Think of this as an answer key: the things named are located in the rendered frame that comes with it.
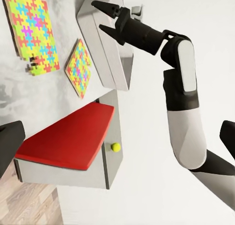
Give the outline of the jigsaw puzzle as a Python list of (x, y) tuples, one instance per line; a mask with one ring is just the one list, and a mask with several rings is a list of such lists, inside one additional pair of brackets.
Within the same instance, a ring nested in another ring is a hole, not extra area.
[(92, 62), (85, 48), (82, 39), (79, 39), (77, 46), (71, 56), (71, 59), (65, 69), (66, 74), (70, 78), (76, 92), (81, 99), (84, 98), (86, 89), (91, 77), (91, 71), (88, 67), (92, 66)]
[(59, 70), (59, 59), (47, 2), (44, 0), (5, 0), (20, 58), (35, 66), (29, 74), (37, 76)]

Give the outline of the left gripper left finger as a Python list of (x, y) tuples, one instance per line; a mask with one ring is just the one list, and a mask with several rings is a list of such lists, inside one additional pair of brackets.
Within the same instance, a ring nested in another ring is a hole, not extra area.
[(0, 126), (0, 179), (25, 140), (21, 120)]

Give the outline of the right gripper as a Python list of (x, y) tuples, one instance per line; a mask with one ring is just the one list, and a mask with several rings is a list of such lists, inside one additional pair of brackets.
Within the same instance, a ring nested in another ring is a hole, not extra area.
[(97, 0), (94, 0), (91, 5), (113, 19), (118, 17), (115, 23), (115, 29), (101, 24), (99, 28), (102, 31), (115, 39), (120, 45), (128, 43), (141, 49), (144, 38), (151, 27), (132, 19), (131, 10), (127, 7), (119, 7), (117, 4)]

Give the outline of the tennis ball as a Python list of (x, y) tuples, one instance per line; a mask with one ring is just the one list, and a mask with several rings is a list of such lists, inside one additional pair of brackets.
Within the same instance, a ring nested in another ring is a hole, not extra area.
[(118, 142), (115, 142), (111, 145), (111, 149), (113, 152), (117, 153), (120, 151), (120, 144)]

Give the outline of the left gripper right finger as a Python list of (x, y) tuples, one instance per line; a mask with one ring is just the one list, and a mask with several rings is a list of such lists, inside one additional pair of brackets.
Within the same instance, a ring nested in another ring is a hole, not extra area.
[(219, 138), (235, 160), (235, 122), (224, 120)]

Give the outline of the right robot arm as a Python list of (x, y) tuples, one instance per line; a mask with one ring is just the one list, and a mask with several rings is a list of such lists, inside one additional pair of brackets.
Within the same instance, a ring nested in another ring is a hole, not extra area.
[(177, 163), (235, 211), (235, 166), (207, 149), (191, 39), (169, 30), (159, 32), (143, 24), (144, 6), (130, 10), (97, 0), (91, 5), (113, 19), (118, 17), (115, 29), (102, 24), (99, 28), (120, 45), (128, 43), (155, 56), (167, 39), (161, 59), (173, 69), (163, 71), (163, 88), (170, 145)]

